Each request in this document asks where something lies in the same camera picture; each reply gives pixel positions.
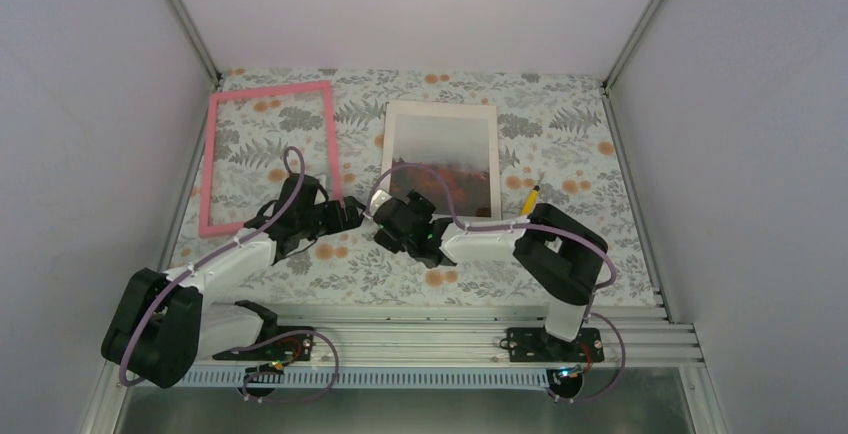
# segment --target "floral tablecloth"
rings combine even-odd
[[[380,171],[383,105],[392,99],[498,108],[503,215],[518,215],[535,184],[548,202],[600,233],[620,271],[597,305],[654,304],[597,80],[585,76],[346,69],[234,69],[224,90],[329,80],[333,85],[342,191],[365,200]],[[307,173],[330,179],[323,102],[303,94],[223,103],[215,145],[213,224],[246,220],[275,199],[286,177],[286,145]],[[226,238],[197,235],[201,171],[191,190],[172,266],[196,260]],[[319,239],[305,253],[256,273],[223,301],[333,305],[535,306],[542,287],[517,263],[479,261],[426,269],[370,241],[369,222]],[[606,279],[604,268],[600,275]]]

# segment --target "white panel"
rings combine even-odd
[[[0,0],[0,431],[78,429],[204,82],[163,0]]]
[[[183,0],[219,68],[603,77],[649,0]]]
[[[668,0],[615,87],[733,432],[846,432],[846,0]]]

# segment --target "purple cable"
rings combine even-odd
[[[374,183],[374,187],[371,188],[371,192],[368,194],[368,199],[367,199],[368,205],[365,206],[365,213],[367,215],[369,215],[369,216],[371,215],[371,212],[370,212],[371,211],[371,204],[370,204],[371,199],[374,198],[374,194],[380,188],[380,183],[383,182],[383,179],[385,179],[389,174],[391,174],[394,171],[401,170],[401,169],[420,169],[420,170],[429,172],[430,174],[432,174],[436,178],[436,180],[439,181],[439,184],[441,184],[442,189],[444,189],[444,191],[445,191],[445,198],[447,199],[447,202],[448,202],[448,210],[450,211],[451,219],[453,219],[453,223],[456,224],[456,227],[458,227],[462,230],[469,231],[469,232],[493,232],[493,231],[503,231],[503,230],[506,230],[506,229],[532,229],[532,230],[535,230],[535,231],[548,232],[548,233],[554,234],[556,236],[564,237],[564,238],[569,239],[571,241],[574,241],[574,242],[582,245],[586,249],[589,249],[590,251],[592,251],[595,255],[600,257],[601,260],[604,261],[604,264],[606,264],[607,267],[609,268],[609,270],[610,270],[609,280],[596,285],[595,286],[596,291],[598,289],[603,289],[605,287],[611,286],[613,283],[615,283],[616,279],[618,279],[618,269],[615,267],[615,264],[612,262],[612,259],[610,259],[610,257],[607,255],[607,253],[604,252],[603,250],[601,250],[601,248],[599,248],[595,244],[589,242],[588,240],[584,239],[581,236],[578,236],[577,234],[573,234],[571,232],[564,231],[562,229],[557,229],[556,227],[543,226],[541,224],[533,224],[533,223],[530,223],[530,222],[523,223],[523,224],[514,224],[514,225],[512,225],[512,224],[501,224],[501,225],[497,225],[497,226],[467,226],[456,215],[456,207],[453,204],[453,197],[451,197],[450,189],[448,188],[447,183],[445,183],[445,180],[442,179],[442,176],[440,176],[438,172],[434,171],[433,169],[430,169],[427,166],[421,165],[421,164],[401,164],[399,166],[394,166],[394,167],[390,168],[389,170],[387,170],[386,172],[384,172],[383,174],[381,174],[380,177],[377,178],[377,181]],[[592,298],[590,298],[590,300],[589,300],[589,304],[586,307],[587,313],[589,312],[589,308],[592,306],[592,300],[593,299],[594,299],[594,296],[592,296]]]
[[[238,347],[236,349],[231,349],[230,352],[236,353],[236,352],[252,351],[254,349],[259,349],[260,347],[265,347],[268,344],[273,344],[273,343],[279,341],[280,339],[283,339],[283,338],[286,338],[286,337],[291,337],[291,336],[296,336],[296,335],[299,335],[299,334],[313,335],[313,336],[321,339],[322,341],[326,342],[327,345],[330,346],[330,350],[333,351],[333,364],[334,364],[333,377],[330,378],[330,383],[327,384],[326,386],[324,386],[324,388],[321,389],[319,392],[317,392],[317,393],[315,393],[311,396],[301,397],[301,398],[298,398],[298,399],[265,399],[265,398],[262,398],[262,397],[256,397],[256,396],[252,396],[252,395],[248,394],[247,393],[248,383],[250,383],[250,381],[256,379],[257,377],[262,377],[262,376],[266,376],[266,375],[275,375],[275,374],[279,375],[279,374],[274,373],[274,372],[257,371],[257,372],[254,372],[254,373],[247,375],[244,378],[244,383],[241,385],[241,388],[239,389],[242,396],[244,396],[245,401],[248,400],[248,399],[251,399],[251,400],[254,400],[254,401],[259,402],[259,403],[267,402],[267,403],[270,403],[270,404],[299,404],[299,403],[312,402],[312,401],[318,400],[318,399],[324,397],[325,395],[327,395],[328,392],[330,392],[330,390],[333,388],[333,386],[336,384],[336,382],[339,379],[339,352],[336,350],[336,346],[333,345],[333,343],[327,338],[327,336],[325,336],[324,334],[321,334],[320,332],[310,331],[308,329],[300,329],[300,330],[297,330],[297,331],[284,332],[282,334],[278,334],[278,335],[276,335],[276,336],[274,336],[270,339],[267,339],[265,341],[256,343],[252,346]]]
[[[289,152],[294,152],[295,155],[297,155],[297,158],[300,161],[301,166],[306,165],[306,162],[303,159],[303,154],[301,154],[301,152],[296,147],[288,146],[285,149],[283,149],[283,163],[286,165],[286,168],[288,168],[288,163],[285,161],[285,159],[288,156]],[[277,222],[277,219],[279,219],[280,216],[282,216],[283,213],[286,212],[286,209],[288,209],[289,206],[292,204],[292,202],[294,202],[294,198],[297,196],[297,193],[300,192],[300,186],[303,185],[303,177],[304,177],[304,172],[301,169],[299,175],[297,176],[297,184],[295,184],[295,186],[294,186],[294,191],[292,191],[291,196],[289,196],[289,198],[286,199],[286,202],[283,204],[283,207],[280,208],[280,210],[277,211],[277,213],[274,214],[274,216],[271,217],[271,219],[268,219],[268,222],[263,224],[261,227],[259,227],[258,229],[256,229],[255,231],[253,231],[251,233],[246,234],[244,237],[239,238],[239,240],[238,240],[239,244],[243,244],[245,242],[250,241],[254,237],[258,236],[260,233],[264,232],[266,229],[271,227],[272,224]],[[186,278],[188,278],[188,276],[190,276],[192,274],[192,272],[194,272],[198,268],[204,266],[209,261],[211,261],[212,259],[215,259],[219,255],[221,255],[221,254],[229,251],[230,249],[236,247],[236,245],[237,244],[235,242],[231,241],[231,242],[224,244],[223,246],[219,247],[218,249],[212,251],[206,257],[197,261],[193,266],[193,270],[192,269],[186,269],[185,271],[183,271],[182,274],[180,274],[179,276],[174,278],[174,280],[171,281],[167,286],[165,286],[165,288],[162,289],[162,292],[160,292],[159,295],[156,296],[155,299],[153,299],[153,302],[150,304],[150,307],[148,307],[147,311],[145,311],[144,315],[141,316],[141,320],[138,322],[138,326],[136,326],[135,331],[133,331],[132,336],[130,336],[130,340],[127,343],[126,349],[124,349],[124,356],[121,357],[121,367],[118,370],[118,378],[121,381],[122,385],[124,385],[126,387],[131,387],[131,386],[134,386],[134,385],[144,381],[144,379],[142,379],[141,377],[139,377],[138,379],[130,381],[129,379],[127,379],[127,370],[129,368],[130,357],[132,356],[132,353],[135,350],[135,346],[136,346],[136,344],[138,344],[138,340],[139,340],[139,338],[141,338],[141,334],[142,334],[142,332],[144,332],[144,328],[147,327],[147,324],[150,323],[150,318],[152,318],[153,314],[156,313],[156,309],[159,308],[159,305],[162,304],[162,302],[165,300],[165,298],[168,297],[168,294],[170,294],[171,291],[173,291],[181,282],[186,280]]]
[[[627,365],[627,352],[624,349],[624,339],[621,338],[621,333],[618,331],[618,328],[615,327],[613,325],[612,321],[607,319],[606,316],[602,316],[602,315],[598,314],[597,312],[591,313],[591,316],[597,317],[598,319],[606,322],[610,326],[610,328],[612,329],[612,332],[615,333],[615,337],[618,338],[618,345],[621,346],[621,366],[619,366],[618,370],[615,371],[615,377],[613,377],[612,381],[610,381],[610,383],[607,384],[607,387],[601,389],[599,392],[597,392],[596,394],[593,394],[589,397],[583,397],[583,398],[579,398],[579,399],[574,399],[574,398],[568,399],[569,404],[582,404],[584,402],[590,402],[590,401],[597,400],[598,398],[609,394],[609,392],[612,391],[612,389],[616,385],[618,385],[618,383],[621,381],[621,376],[622,376],[622,374],[624,374],[624,366]],[[558,395],[556,395],[556,393],[554,393],[554,391],[552,391],[550,387],[547,387],[545,389],[547,390],[548,395],[554,398],[554,402],[559,401],[560,397]]]

